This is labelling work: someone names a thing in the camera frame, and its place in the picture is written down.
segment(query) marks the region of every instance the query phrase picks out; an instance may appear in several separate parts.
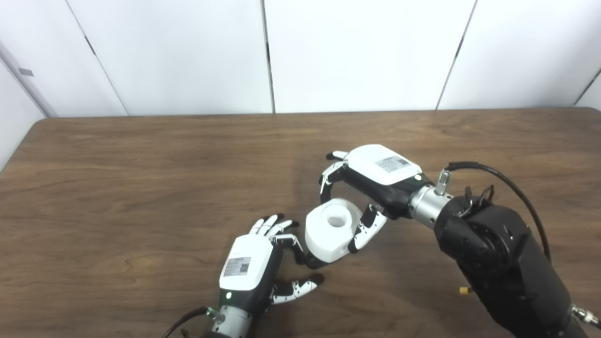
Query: white hand casing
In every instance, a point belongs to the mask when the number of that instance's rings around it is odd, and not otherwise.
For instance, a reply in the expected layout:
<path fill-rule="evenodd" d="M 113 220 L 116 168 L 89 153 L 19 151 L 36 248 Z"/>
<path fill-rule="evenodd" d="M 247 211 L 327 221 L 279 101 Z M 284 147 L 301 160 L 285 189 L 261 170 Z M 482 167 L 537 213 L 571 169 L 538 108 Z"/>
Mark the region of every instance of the white hand casing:
<path fill-rule="evenodd" d="M 352 170 L 382 185 L 391 185 L 422 172 L 419 165 L 380 144 L 355 148 L 344 160 Z"/>
<path fill-rule="evenodd" d="M 253 290 L 259 285 L 273 250 L 265 236 L 244 235 L 236 238 L 225 261 L 219 287 L 228 290 Z"/>

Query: hole in white object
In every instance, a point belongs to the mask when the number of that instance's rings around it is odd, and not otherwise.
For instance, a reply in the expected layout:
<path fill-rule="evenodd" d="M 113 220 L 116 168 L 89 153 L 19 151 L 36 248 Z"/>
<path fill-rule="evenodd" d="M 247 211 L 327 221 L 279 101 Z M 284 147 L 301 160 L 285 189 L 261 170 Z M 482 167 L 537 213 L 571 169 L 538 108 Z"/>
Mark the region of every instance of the hole in white object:
<path fill-rule="evenodd" d="M 328 224 L 332 227 L 339 228 L 346 224 L 347 216 L 345 214 L 328 214 Z"/>

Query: white cylindrical object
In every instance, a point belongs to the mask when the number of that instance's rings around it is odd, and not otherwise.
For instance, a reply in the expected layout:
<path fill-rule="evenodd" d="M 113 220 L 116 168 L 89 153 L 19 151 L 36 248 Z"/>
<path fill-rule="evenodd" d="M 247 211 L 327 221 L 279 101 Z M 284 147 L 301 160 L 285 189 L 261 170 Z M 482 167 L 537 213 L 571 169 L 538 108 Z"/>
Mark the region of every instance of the white cylindrical object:
<path fill-rule="evenodd" d="M 348 245 L 361 220 L 353 203 L 335 198 L 313 209 L 305 223 L 307 248 L 316 258 L 332 263 L 349 253 Z"/>

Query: black cable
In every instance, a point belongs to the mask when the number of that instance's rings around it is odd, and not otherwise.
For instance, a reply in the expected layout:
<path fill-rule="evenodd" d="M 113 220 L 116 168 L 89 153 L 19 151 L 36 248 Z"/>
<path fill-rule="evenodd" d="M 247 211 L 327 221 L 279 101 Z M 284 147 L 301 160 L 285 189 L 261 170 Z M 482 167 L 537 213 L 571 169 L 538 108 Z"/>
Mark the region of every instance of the black cable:
<path fill-rule="evenodd" d="M 199 307 L 198 309 L 194 309 L 194 310 L 188 312 L 187 314 L 183 315 L 183 317 L 181 317 L 179 321 L 175 322 L 175 324 L 173 324 L 169 328 L 169 330 L 167 330 L 167 332 L 165 332 L 165 334 L 163 335 L 162 338 L 169 337 L 173 333 L 173 331 L 175 331 L 175 329 L 177 329 L 181 324 L 184 324 L 185 322 L 189 321 L 190 319 L 192 319 L 194 317 L 206 315 L 206 314 L 207 314 L 207 307 L 205 307 L 205 306 Z"/>
<path fill-rule="evenodd" d="M 524 204 L 528 208 L 528 211 L 530 211 L 530 215 L 532 215 L 532 218 L 534 219 L 534 224 L 536 224 L 536 229 L 538 230 L 538 234 L 540 235 L 540 241 L 543 244 L 543 251 L 545 252 L 545 256 L 547 256 L 547 259 L 549 260 L 549 262 L 551 262 L 551 249 L 549 248 L 549 241 L 547 240 L 547 234 L 545 233 L 543 223 L 540 221 L 540 217 L 538 217 L 538 214 L 530 200 L 526 197 L 522 190 L 520 190 L 520 188 L 517 187 L 515 183 L 513 183 L 507 176 L 501 174 L 501 172 L 499 172 L 497 169 L 489 167 L 488 165 L 480 164 L 478 162 L 451 162 L 445 169 L 448 171 L 454 171 L 458 169 L 484 170 L 490 174 L 495 175 L 501 181 L 507 184 L 511 188 L 511 190 L 513 190 L 513 192 L 515 192 L 516 195 L 522 200 L 522 202 L 524 202 Z"/>

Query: cable connector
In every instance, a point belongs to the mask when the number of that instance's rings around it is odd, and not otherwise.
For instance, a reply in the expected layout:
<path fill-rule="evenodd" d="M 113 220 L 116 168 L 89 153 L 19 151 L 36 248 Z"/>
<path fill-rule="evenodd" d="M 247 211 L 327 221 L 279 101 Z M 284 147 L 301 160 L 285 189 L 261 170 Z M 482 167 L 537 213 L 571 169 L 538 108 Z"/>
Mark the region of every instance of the cable connector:
<path fill-rule="evenodd" d="M 595 317 L 592 312 L 577 307 L 574 304 L 570 306 L 570 310 L 572 311 L 572 314 L 578 319 L 580 319 L 582 322 L 591 324 L 601 329 L 601 323 L 599 322 L 599 318 Z"/>
<path fill-rule="evenodd" d="M 217 322 L 217 324 L 221 324 L 225 321 L 225 316 L 220 314 L 219 311 L 213 309 L 212 307 L 207 308 L 207 316 Z"/>

